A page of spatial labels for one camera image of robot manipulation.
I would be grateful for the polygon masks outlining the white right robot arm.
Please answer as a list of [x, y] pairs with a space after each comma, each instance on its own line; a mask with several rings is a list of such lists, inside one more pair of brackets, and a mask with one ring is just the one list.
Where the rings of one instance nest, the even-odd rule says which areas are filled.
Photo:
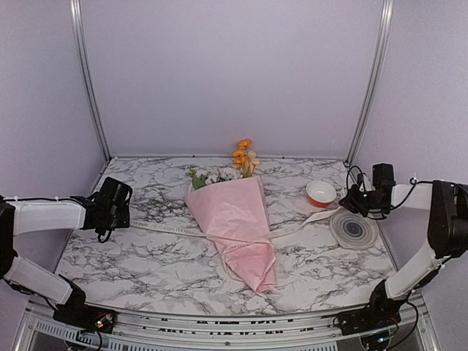
[[409, 185], [385, 181], [379, 189], [364, 191], [354, 184], [339, 205], [354, 214], [370, 217], [412, 208], [429, 212], [426, 240], [414, 256], [392, 277], [378, 284], [362, 321], [376, 328], [389, 318], [386, 301], [404, 300], [413, 290], [430, 282], [441, 267], [467, 250], [467, 185], [449, 181], [416, 181]]

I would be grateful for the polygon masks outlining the peach flower long green stem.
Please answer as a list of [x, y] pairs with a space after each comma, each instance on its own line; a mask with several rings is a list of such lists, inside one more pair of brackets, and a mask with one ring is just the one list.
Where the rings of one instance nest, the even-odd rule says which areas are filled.
[[256, 169], [260, 166], [260, 161], [257, 159], [257, 154], [254, 151], [249, 151], [248, 156], [248, 175], [253, 176]]

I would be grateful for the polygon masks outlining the orange flower stem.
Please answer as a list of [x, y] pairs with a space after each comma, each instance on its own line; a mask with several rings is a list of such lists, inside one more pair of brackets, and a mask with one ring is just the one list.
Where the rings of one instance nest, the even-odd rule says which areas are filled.
[[233, 164], [244, 178], [252, 175], [250, 170], [250, 158], [248, 151], [252, 146], [252, 141], [249, 138], [240, 140], [236, 143], [236, 150], [232, 152]]

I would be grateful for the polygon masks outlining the pink wrapping paper sheet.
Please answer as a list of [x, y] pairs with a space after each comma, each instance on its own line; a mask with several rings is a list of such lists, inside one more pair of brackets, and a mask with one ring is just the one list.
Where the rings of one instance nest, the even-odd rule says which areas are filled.
[[225, 270], [256, 293], [276, 286], [275, 249], [260, 177], [225, 181], [194, 190], [185, 203]]

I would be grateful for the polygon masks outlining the cream ribbon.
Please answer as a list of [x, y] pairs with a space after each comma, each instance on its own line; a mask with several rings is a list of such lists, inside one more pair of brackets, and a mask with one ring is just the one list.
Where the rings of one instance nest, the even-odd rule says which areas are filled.
[[329, 210], [329, 211], [321, 211], [315, 212], [310, 217], [308, 217], [304, 222], [301, 224], [297, 224], [294, 227], [290, 228], [280, 228], [269, 232], [268, 234], [262, 235], [259, 238], [225, 238], [216, 235], [206, 235], [200, 230], [191, 230], [187, 228], [177, 228], [171, 227], [167, 224], [161, 224], [156, 222], [145, 222], [141, 220], [131, 219], [129, 224], [131, 227], [136, 227], [138, 229], [143, 230], [150, 230], [152, 232], [158, 233], [166, 233], [172, 235], [182, 235], [182, 236], [189, 236], [195, 238], [204, 238], [211, 241], [215, 246], [221, 245], [223, 253], [226, 249], [227, 250], [234, 250], [240, 247], [252, 245], [252, 244], [271, 244], [271, 239], [285, 237], [287, 235], [292, 235], [300, 231], [303, 227], [313, 222], [318, 222], [324, 219], [328, 219], [332, 217], [334, 214], [338, 212], [339, 208]]

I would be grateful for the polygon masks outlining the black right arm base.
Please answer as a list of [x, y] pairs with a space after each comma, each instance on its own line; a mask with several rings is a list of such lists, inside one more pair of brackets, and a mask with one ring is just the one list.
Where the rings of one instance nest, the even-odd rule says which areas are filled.
[[338, 313], [333, 325], [341, 330], [343, 336], [371, 331], [388, 326], [390, 322], [399, 322], [399, 309], [404, 300], [394, 300], [388, 297], [385, 283], [382, 280], [372, 291], [369, 302], [360, 309]]

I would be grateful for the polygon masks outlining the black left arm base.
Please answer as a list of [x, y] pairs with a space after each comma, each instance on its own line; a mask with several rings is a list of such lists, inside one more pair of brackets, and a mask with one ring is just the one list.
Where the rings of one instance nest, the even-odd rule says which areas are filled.
[[64, 304], [56, 304], [53, 319], [87, 331], [112, 333], [117, 318], [117, 312], [91, 306], [86, 303], [86, 294], [76, 286]]

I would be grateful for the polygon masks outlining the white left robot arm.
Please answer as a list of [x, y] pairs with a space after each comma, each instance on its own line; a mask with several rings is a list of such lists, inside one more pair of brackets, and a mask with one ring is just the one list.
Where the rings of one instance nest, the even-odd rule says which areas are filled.
[[1, 277], [19, 290], [47, 298], [76, 325], [87, 325], [86, 294], [54, 272], [75, 230], [94, 231], [100, 243], [128, 228], [132, 187], [107, 177], [89, 196], [2, 197]]

